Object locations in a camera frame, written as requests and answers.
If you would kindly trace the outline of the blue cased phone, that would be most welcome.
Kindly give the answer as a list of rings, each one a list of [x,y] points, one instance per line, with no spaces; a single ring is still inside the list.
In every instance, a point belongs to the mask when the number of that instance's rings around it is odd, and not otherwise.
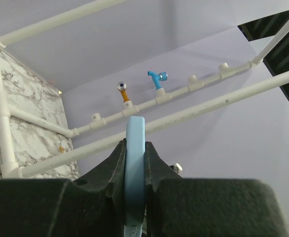
[[[145,119],[131,116],[126,127],[124,236],[140,237],[145,211]]]

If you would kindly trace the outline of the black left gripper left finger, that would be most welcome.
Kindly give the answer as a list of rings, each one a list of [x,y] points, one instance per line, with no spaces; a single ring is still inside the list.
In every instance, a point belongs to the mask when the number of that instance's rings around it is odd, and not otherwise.
[[[0,237],[121,237],[126,141],[75,181],[0,179]]]

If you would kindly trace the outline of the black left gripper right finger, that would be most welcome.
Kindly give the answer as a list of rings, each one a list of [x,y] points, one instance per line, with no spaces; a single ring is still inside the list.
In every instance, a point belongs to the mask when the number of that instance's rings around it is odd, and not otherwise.
[[[257,179],[183,178],[145,145],[150,237],[288,237],[272,188]]]

